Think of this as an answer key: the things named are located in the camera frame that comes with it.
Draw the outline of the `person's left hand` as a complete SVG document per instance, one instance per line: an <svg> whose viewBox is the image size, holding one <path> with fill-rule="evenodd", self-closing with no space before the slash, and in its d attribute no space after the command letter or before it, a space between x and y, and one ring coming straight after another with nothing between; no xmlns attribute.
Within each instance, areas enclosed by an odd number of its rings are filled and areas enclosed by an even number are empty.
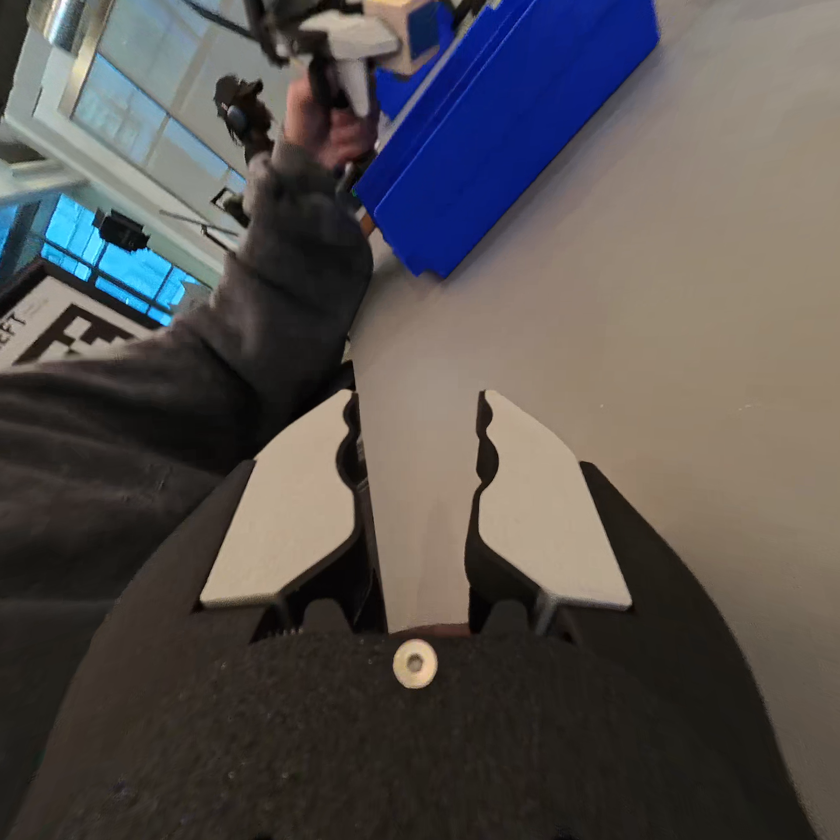
<svg viewBox="0 0 840 840"><path fill-rule="evenodd" d="M316 100L308 76L295 79L287 90L283 139L306 152L327 171L334 172L368 158L379 134L380 110L359 118L352 110L327 111Z"/></svg>

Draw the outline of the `thin silver ventilation duct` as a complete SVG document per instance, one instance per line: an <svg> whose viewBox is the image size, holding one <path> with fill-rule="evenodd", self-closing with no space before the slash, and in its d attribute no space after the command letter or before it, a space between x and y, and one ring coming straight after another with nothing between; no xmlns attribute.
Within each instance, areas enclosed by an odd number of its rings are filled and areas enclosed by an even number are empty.
<svg viewBox="0 0 840 840"><path fill-rule="evenodd" d="M51 47L78 56L84 45L96 45L114 1L32 1L28 25Z"/></svg>

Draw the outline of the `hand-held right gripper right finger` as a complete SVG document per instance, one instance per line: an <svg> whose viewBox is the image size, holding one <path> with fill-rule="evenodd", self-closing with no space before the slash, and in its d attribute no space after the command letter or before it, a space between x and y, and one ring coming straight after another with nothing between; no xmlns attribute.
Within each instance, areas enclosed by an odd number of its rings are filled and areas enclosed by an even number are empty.
<svg viewBox="0 0 840 840"><path fill-rule="evenodd" d="M476 437L470 630L479 633L502 602L519 605L537 635L561 607L627 613L633 598L572 449L495 390L479 393Z"/></svg>

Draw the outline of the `window with blue daylight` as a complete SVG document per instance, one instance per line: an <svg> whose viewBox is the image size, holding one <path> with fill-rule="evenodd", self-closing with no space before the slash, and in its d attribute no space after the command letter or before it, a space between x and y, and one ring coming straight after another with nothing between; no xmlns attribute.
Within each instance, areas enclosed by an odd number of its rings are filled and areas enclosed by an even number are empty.
<svg viewBox="0 0 840 840"><path fill-rule="evenodd" d="M105 242L95 214L71 197L45 199L31 229L37 254L161 325L209 287L148 248L127 252Z"/></svg>

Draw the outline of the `black and white marker board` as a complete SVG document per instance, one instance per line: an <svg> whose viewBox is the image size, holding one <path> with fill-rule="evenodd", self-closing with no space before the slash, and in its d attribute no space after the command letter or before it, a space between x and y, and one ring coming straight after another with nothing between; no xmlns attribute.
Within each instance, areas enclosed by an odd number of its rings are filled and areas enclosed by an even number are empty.
<svg viewBox="0 0 840 840"><path fill-rule="evenodd" d="M1 369L99 356L161 325L38 257L2 284Z"/></svg>

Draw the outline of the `grey desk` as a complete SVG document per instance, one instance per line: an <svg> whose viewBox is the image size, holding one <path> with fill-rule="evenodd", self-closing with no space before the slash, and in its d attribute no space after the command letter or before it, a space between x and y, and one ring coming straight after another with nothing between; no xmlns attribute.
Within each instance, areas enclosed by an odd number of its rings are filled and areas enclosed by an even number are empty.
<svg viewBox="0 0 840 840"><path fill-rule="evenodd" d="M446 281L352 333L389 622L466 605L481 390L595 464L736 634L838 838L838 2L659 2L656 50Z"/></svg>

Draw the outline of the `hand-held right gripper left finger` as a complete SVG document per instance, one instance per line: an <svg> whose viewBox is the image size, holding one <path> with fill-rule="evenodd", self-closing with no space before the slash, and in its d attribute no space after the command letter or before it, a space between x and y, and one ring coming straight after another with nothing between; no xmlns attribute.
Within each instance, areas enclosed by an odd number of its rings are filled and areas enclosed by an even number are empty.
<svg viewBox="0 0 840 840"><path fill-rule="evenodd" d="M256 457L199 596L205 610L265 607L302 629L335 602L352 631L386 630L359 396L342 389Z"/></svg>

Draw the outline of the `blue plastic bin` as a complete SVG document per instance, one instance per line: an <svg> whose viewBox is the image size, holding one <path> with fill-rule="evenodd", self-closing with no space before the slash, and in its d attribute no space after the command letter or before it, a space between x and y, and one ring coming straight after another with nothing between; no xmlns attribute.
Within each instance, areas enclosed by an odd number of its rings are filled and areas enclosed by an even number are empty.
<svg viewBox="0 0 840 840"><path fill-rule="evenodd" d="M447 278L658 41L651 1L485 5L355 187L394 255Z"/></svg>

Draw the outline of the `person's left forearm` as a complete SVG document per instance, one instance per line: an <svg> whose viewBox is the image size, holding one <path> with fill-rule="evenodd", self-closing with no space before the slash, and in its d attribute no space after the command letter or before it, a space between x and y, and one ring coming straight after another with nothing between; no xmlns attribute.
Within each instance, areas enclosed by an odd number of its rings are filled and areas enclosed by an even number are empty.
<svg viewBox="0 0 840 840"><path fill-rule="evenodd" d="M341 372L373 270L335 195L361 153L285 128L248 168L244 243L211 299L102 356L2 373L2 829L85 636L159 546Z"/></svg>

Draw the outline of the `wooden cube blue tape stripe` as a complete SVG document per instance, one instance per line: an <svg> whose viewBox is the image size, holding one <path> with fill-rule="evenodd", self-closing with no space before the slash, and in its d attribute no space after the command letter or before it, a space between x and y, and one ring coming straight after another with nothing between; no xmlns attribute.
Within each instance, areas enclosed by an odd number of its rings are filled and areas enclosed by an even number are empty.
<svg viewBox="0 0 840 840"><path fill-rule="evenodd" d="M398 77L409 78L443 51L436 1L363 1L366 19L381 25L389 37L377 62Z"/></svg>

